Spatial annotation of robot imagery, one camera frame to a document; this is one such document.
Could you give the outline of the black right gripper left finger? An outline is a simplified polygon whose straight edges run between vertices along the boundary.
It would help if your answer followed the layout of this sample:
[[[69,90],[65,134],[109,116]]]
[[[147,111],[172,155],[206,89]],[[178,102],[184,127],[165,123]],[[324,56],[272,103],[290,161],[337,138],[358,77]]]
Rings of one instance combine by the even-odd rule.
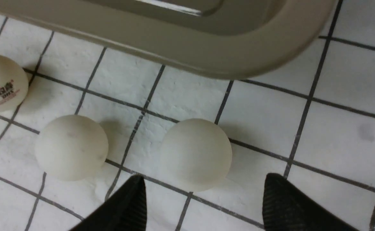
[[[131,176],[110,198],[72,231],[145,231],[147,199],[145,179]]]

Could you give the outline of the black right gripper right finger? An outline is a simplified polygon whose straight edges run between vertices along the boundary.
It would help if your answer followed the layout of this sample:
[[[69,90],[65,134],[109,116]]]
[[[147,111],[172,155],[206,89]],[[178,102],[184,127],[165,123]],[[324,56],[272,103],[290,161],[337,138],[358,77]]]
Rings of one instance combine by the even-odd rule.
[[[264,182],[262,218],[266,231],[356,231],[277,173]]]

